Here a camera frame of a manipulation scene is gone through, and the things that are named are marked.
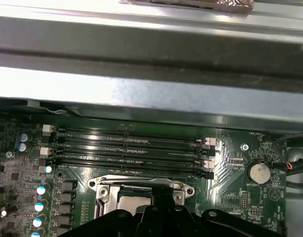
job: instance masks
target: cpu socket lever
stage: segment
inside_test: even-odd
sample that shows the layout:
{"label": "cpu socket lever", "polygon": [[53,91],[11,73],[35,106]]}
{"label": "cpu socket lever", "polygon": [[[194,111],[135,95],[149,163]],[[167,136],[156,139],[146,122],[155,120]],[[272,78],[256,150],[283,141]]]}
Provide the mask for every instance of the cpu socket lever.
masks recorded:
{"label": "cpu socket lever", "polygon": [[120,175],[106,175],[90,179],[88,187],[96,192],[94,218],[117,209],[124,209],[133,216],[137,212],[144,212],[145,207],[152,203],[153,187],[172,188],[176,205],[184,205],[186,198],[195,194],[193,187],[179,181]]}

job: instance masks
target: chip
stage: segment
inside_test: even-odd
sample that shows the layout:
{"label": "chip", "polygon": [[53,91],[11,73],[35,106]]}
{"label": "chip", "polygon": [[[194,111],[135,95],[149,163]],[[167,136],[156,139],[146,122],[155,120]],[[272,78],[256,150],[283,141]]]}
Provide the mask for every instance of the chip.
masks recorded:
{"label": "chip", "polygon": [[26,196],[24,198],[24,203],[33,203],[33,197],[31,196]]}
{"label": "chip", "polygon": [[71,194],[61,194],[60,195],[60,200],[61,202],[66,202],[66,201],[72,201],[72,195]]}
{"label": "chip", "polygon": [[4,126],[0,126],[0,132],[4,132],[5,127]]}
{"label": "chip", "polygon": [[12,173],[11,174],[11,180],[18,180],[19,179],[19,174],[18,173]]}
{"label": "chip", "polygon": [[60,236],[66,232],[68,232],[69,229],[68,228],[64,228],[64,227],[58,227],[56,230],[56,236]]}
{"label": "chip", "polygon": [[71,191],[74,189],[74,183],[72,182],[59,183],[57,187],[62,190]]}
{"label": "chip", "polygon": [[46,160],[45,159],[39,159],[38,160],[38,165],[39,166],[46,166]]}
{"label": "chip", "polygon": [[58,224],[60,225],[69,225],[71,223],[70,216],[59,216]]}
{"label": "chip", "polygon": [[72,207],[67,204],[59,205],[59,212],[60,213],[70,213],[72,211]]}
{"label": "chip", "polygon": [[14,228],[14,222],[7,223],[7,230],[12,230]]}

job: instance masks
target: cable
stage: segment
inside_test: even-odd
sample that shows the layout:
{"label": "cable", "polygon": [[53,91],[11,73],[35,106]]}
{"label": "cable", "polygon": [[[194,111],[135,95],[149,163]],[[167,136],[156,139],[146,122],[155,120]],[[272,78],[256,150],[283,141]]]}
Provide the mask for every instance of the cable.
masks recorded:
{"label": "cable", "polygon": [[292,189],[300,189],[303,190],[303,184],[302,183],[293,183],[293,182],[286,182],[286,186]]}
{"label": "cable", "polygon": [[300,133],[295,133],[295,134],[288,134],[285,136],[282,136],[278,139],[276,139],[273,143],[272,143],[272,149],[275,152],[275,154],[282,160],[282,162],[286,163],[288,162],[286,157],[282,154],[282,151],[279,147],[279,143],[286,141],[288,139],[292,139],[292,138],[298,138],[298,137],[303,137],[303,132]]}
{"label": "cable", "polygon": [[286,172],[286,175],[287,175],[287,176],[290,176],[290,175],[301,174],[301,173],[303,173],[303,168],[302,168],[302,169],[288,170],[288,171]]}
{"label": "cable", "polygon": [[279,144],[280,142],[286,141],[288,139],[293,139],[298,137],[303,137],[303,132],[282,136],[276,139],[271,145],[271,148],[273,149],[275,154],[280,158],[280,160],[283,163],[286,164],[286,167],[288,169],[287,175],[303,173],[303,160],[299,160],[296,162],[288,162],[286,157],[282,154],[282,149],[280,148]]}
{"label": "cable", "polygon": [[52,111],[48,108],[44,108],[44,107],[36,107],[36,106],[31,106],[31,105],[27,105],[26,107],[30,107],[30,108],[35,108],[35,109],[42,109],[42,110],[47,110],[49,111],[50,113],[53,113],[53,114],[56,114],[56,115],[61,115],[63,113],[66,112],[66,110],[55,110],[55,111]]}

